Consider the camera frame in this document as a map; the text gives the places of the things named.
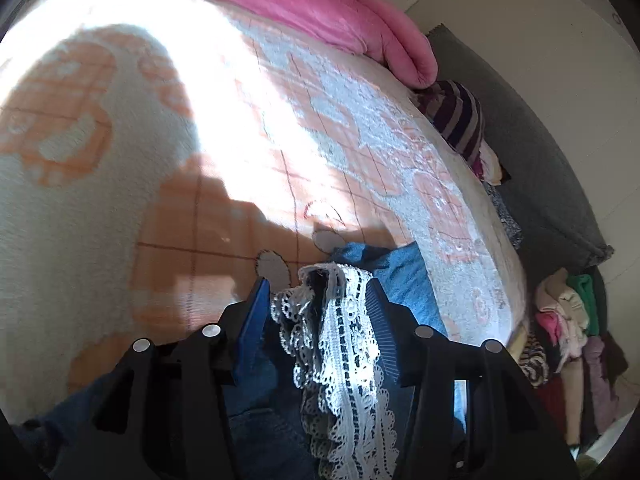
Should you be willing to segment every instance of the beige cloth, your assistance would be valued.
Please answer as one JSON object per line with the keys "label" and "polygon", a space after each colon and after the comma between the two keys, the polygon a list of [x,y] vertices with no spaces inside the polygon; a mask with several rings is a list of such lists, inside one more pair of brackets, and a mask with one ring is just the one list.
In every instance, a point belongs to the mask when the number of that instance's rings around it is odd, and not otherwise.
{"label": "beige cloth", "polygon": [[502,168],[500,160],[489,145],[483,140],[480,143],[480,164],[482,165],[482,179],[492,186],[502,183]]}
{"label": "beige cloth", "polygon": [[583,315],[586,316],[582,300],[577,300],[572,292],[575,291],[564,283],[566,270],[560,269],[548,278],[542,280],[535,293],[536,308],[540,312],[554,312],[558,315],[558,323],[561,328],[559,337],[560,364],[558,370],[562,368],[569,358],[579,358],[582,355],[582,347],[587,344],[587,336],[581,328],[584,324]]}
{"label": "beige cloth", "polygon": [[507,345],[507,352],[509,352],[509,355],[513,357],[514,361],[518,362],[520,360],[520,356],[524,350],[524,345],[527,343],[528,336],[529,330],[523,321],[518,325],[518,328],[515,330],[513,335],[511,335]]}
{"label": "beige cloth", "polygon": [[589,315],[578,293],[566,284],[568,276],[564,267],[557,270],[546,279],[546,291],[562,307],[564,316],[575,319],[578,326],[585,330],[589,325]]}
{"label": "beige cloth", "polygon": [[564,389],[564,410],[566,413],[565,440],[569,446],[580,444],[580,422],[582,421],[582,400],[584,399],[584,371],[582,359],[568,361],[560,371]]}

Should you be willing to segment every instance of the pile of clothes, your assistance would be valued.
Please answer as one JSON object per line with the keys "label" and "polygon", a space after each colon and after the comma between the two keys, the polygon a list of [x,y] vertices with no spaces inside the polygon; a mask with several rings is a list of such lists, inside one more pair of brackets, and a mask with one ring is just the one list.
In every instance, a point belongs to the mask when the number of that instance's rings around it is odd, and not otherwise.
{"label": "pile of clothes", "polygon": [[616,378],[628,364],[607,331],[607,301],[597,267],[559,269],[534,294],[535,313],[509,351],[569,446],[588,448],[613,423]]}

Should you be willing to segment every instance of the striped fabric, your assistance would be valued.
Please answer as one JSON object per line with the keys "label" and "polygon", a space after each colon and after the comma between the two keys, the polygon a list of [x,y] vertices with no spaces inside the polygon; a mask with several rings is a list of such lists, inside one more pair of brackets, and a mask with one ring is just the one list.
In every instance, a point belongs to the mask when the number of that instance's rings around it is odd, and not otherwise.
{"label": "striped fabric", "polygon": [[524,350],[518,359],[520,369],[534,388],[549,380],[549,365],[546,362],[545,349],[535,335],[529,334]]}
{"label": "striped fabric", "polygon": [[476,171],[484,136],[484,115],[478,99],[467,88],[452,80],[436,81],[418,92],[417,97],[418,110]]}

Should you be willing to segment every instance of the purple striped cloth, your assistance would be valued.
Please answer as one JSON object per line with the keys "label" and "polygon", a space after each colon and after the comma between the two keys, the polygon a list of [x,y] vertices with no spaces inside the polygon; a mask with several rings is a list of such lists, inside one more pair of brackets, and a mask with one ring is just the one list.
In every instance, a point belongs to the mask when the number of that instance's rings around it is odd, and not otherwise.
{"label": "purple striped cloth", "polygon": [[478,99],[452,80],[436,81],[418,92],[417,97],[418,110],[466,160],[474,173],[481,176],[479,151],[484,136],[484,115]]}

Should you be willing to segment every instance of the white wall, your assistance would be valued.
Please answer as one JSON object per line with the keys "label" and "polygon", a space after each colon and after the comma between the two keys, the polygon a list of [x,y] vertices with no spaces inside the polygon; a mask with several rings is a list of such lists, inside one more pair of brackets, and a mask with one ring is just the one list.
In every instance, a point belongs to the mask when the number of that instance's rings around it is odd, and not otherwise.
{"label": "white wall", "polygon": [[516,89],[564,151],[616,249],[600,267],[610,327],[632,364],[626,376],[640,383],[637,51],[582,0],[420,0],[408,14],[424,32],[447,25]]}

